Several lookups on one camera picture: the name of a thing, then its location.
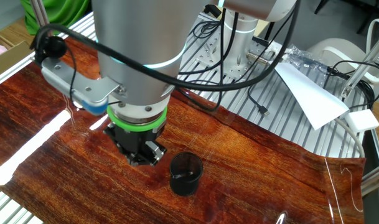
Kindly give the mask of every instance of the metal bracket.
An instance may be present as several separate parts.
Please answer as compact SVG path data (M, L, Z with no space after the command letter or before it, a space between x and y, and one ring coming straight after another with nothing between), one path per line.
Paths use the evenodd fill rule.
M69 96L74 72L70 66L59 59L46 58L42 62L41 72L47 82ZM119 83L109 77L92 80L77 72L73 83L73 99L80 104L99 107L108 102L108 95L118 87Z
M363 62L366 63L375 63L379 59L379 41L377 44L371 49L371 51L366 55ZM356 69L355 73L347 80L344 85L344 89L341 93L341 97L347 98L351 91L357 86L358 82L362 79L363 76L368 72L370 66L368 65L359 65Z

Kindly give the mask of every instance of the white cable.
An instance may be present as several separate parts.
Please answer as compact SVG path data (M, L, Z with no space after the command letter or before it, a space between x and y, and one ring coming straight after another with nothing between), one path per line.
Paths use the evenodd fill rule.
M360 157L365 158L365 151L363 150L362 143L357 138L357 135L342 120L336 118L334 119L334 121L337 122L337 124L343 127L346 130L346 132L348 132L351 135L351 137L353 138L353 140L355 141L358 147Z

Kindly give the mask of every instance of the green ring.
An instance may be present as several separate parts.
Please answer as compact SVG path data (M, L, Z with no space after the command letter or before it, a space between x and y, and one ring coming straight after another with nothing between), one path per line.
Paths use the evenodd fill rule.
M110 120L112 120L117 126L123 128L124 130L127 131L134 131L134 132L144 132L144 131L149 131L152 130L156 127L158 127L160 124L162 124L166 118L167 115L167 107L164 109L162 116L157 119L155 122L147 124L147 125L142 125L142 126L136 126L132 125L129 123L126 123L119 118L117 118L113 112L110 106L108 106L108 109L106 110L108 112Z

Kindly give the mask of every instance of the black cable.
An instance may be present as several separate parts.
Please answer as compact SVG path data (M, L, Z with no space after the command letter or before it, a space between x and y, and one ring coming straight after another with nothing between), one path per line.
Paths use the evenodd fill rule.
M203 37L198 36L198 35L196 34L196 30L197 30L197 28L198 28L200 25L202 25L202 24L204 24L204 25L203 25L202 29L200 30L200 35L202 35L202 34L208 34L208 35L203 36ZM218 29L219 24L220 24L220 21L204 21L204 22L199 22L199 23L198 23L198 24L192 29L191 33L193 33L193 35L194 35L196 38L198 38L198 39L205 39L205 38L207 38L207 37L210 37L210 36L211 36L211 35L212 35L212 34ZM209 31L208 33L205 33L205 32L204 32L205 29L206 29L206 30L207 30L207 29L211 29L211 31Z
M220 41L220 63L221 63L221 67L220 67L220 83L218 83L218 85L222 85L223 79L224 79L224 58L223 58L223 55L224 55L224 26L225 26L224 22L225 22L225 13L226 12L227 12L227 10L224 8L222 11L222 18L221 18L221 41ZM202 108L205 111L214 112L214 111L218 110L218 108L221 105L222 91L220 91L220 93L218 94L218 101L217 101L217 104L215 105L215 107L209 108L207 106L202 105L201 103L199 103L198 101L196 101L195 99L190 97L188 94L184 93L180 88L177 88L177 90L179 93L184 95L188 100L190 100L193 104L195 104L199 108Z
M144 73L150 77L153 77L159 81L168 83L170 85L174 85L174 86L178 86L178 87L182 87L182 88L187 88L190 90L200 90L200 91L239 90L241 88L246 88L248 86L254 85L254 84L262 81L265 77L267 77L271 72L274 71L275 67L277 66L279 61L282 59L282 56L285 54L284 52L285 52L286 48L289 46L291 37L292 37L293 32L294 32L294 28L296 26L297 17L299 14L300 3L301 3L301 0L297 0L296 6L294 8L294 14L292 17L291 25L290 25L290 28L288 30L288 34L284 40L282 49L279 51L279 54L277 55L275 60L260 76L254 78L252 80L249 80L246 82L240 82L240 83L231 83L231 84L224 84L224 85L203 85L203 84L194 84L194 83L184 82L184 81L178 80L174 77L170 77L166 74L158 72L156 70L153 70L151 68L147 68L144 65L140 64L139 62L136 62L133 59L130 59L130 58L118 53L117 51L115 51L115 50L113 50L113 49L111 49L111 48L109 48L109 47L107 47L101 43L97 43L97 42L75 32L75 31L72 31L72 30L70 30L70 29L68 29L62 25L58 25L58 24L47 24L47 25L41 27L39 29L37 35L36 35L36 39L37 39L38 44L44 43L44 40L47 37L46 33L50 30L57 30L59 32L63 32L65 34L69 35L71 38L78 40L79 42L81 42L81 43L101 52L101 53L106 54L107 56L113 57L113 58L119 60L120 62L123 62L124 64L126 64L128 67L130 67L132 69L135 69L141 73Z
M250 68L245 72L245 74L244 75L242 75L238 80L235 80L234 81L234 83L237 83L237 82L239 82L243 77L245 77L246 75L247 75L247 73L249 72L249 71L251 71L251 72L253 72L253 70L252 70L252 68L253 68L253 66L255 66L256 65L256 63L257 63L257 61L258 61L258 59L267 51L267 49L269 48L269 46L272 44L272 42L275 40L275 38L278 36L278 34L282 31L282 28L286 25L286 23L290 20L290 18L293 16L293 14L294 14L294 10L290 13L290 15L288 16L288 18L283 22L283 24L282 24L282 26L278 29L278 31L277 31L277 33L275 34L275 36L272 38L272 40L269 42L269 44L265 47L265 49L262 51L262 53L260 53L260 55L256 58L256 60L253 62L253 64L251 64L251 66L250 66ZM192 80L192 81L190 81L190 82L205 82L205 83L213 83L213 84L216 84L216 85L218 85L218 83L216 83L216 82L211 82L211 81L207 81L207 80ZM259 110L259 112L261 113L261 114L263 114L264 116L267 116L267 115L269 115L269 111L268 111L268 109L266 109L264 106L262 106L262 105L260 105L252 96L251 96L251 91L252 91L252 89L254 88L254 86L252 86L252 87L250 87L249 89L248 89L248 91L247 91L247 95L248 95L248 97L249 97L249 99L257 106L257 108L258 108L258 110Z
M72 76L72 81L70 82L69 97L70 97L70 101L72 102L72 105L74 107L76 107L76 105L74 105L74 103L73 103L73 84L74 84L75 79L76 79L77 64L76 64L75 56L73 55L73 51L70 49L70 47L68 45L66 45L66 48L69 51L69 53L72 57L72 61L73 61L73 76Z
M325 82L325 85L324 85L324 88L326 87L326 84L327 82L329 81L329 78L330 77L340 77L340 78L344 78L344 79L348 79L350 77L348 77L347 75L349 73L352 73L354 71L351 71L351 72L347 72L347 73L340 73L338 70L336 71L336 67L338 65L340 65L341 63L356 63L356 64L359 64L359 65L368 65L368 66L371 66L371 67L375 67L377 69L379 69L379 66L378 65L375 65L375 64L372 64L372 63L366 63L366 62L356 62L356 61L351 61L351 60L343 60L343 61L339 61L337 62L331 69L330 72L327 73L328 77L326 79L326 82ZM361 90L364 89L366 91L372 91L373 92L373 96L374 96L374 91L373 89L370 87L369 84L366 83L367 86L365 86L365 83L366 82L360 82L360 87L361 87ZM360 106L368 106L369 108L371 108L373 106L373 104L379 99L379 94L377 95L376 98L372 98L372 99L368 99L368 103L364 103L364 104L361 104L361 105L356 105L356 106L351 106L350 107L350 110L354 109L354 108L358 108Z
M278 31L276 32L275 36L271 39L271 41L269 42L269 44L265 47L265 49L260 53L260 55L256 58L256 60L251 64L250 68L246 71L246 73L240 77L237 81L235 82L239 82L247 73L248 71L250 71L253 66L255 66L255 64L257 63L258 59L267 51L267 49L269 48L269 46L274 42L275 38L278 36L278 34L282 31L282 28L286 25L286 23L289 21L289 19L293 16L293 13L294 13L294 10L290 13L290 15L288 16L288 18L283 22L283 24L281 25L281 27L278 29ZM263 114L264 116L267 116L269 115L269 111L266 107L260 105L252 96L251 96L251 92L253 91L253 88L255 86L253 85L252 87L249 87L249 89L247 90L247 96L248 98L257 106L258 108L258 111Z
M229 52L231 51L232 45L233 45L233 40L235 39L235 34L236 34L236 27L238 26L238 20L239 20L239 13L235 13L235 18L233 19L233 27L232 27L232 32L231 32L231 38L228 43L228 48L225 54L223 55L223 60L225 60L228 57ZM225 24L225 18L221 18L221 26L223 27ZM197 71L191 71L191 72L179 72L179 75L194 75L194 74L199 74L199 73L205 73L207 71L211 71L214 68L217 68L218 66L221 65L221 60L216 63L215 65L212 65L210 67L207 67L203 70L197 70Z

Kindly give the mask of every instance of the transparent plastic wrap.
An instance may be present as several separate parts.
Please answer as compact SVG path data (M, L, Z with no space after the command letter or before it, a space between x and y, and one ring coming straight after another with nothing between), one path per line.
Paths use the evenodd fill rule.
M315 80L315 83L320 87L324 87L327 80L327 66L321 63L320 59L315 58L311 53L299 50L296 46L292 45L286 50L283 62L291 63L297 67L297 69L300 69L301 67L311 67L311 72L309 74L310 79Z

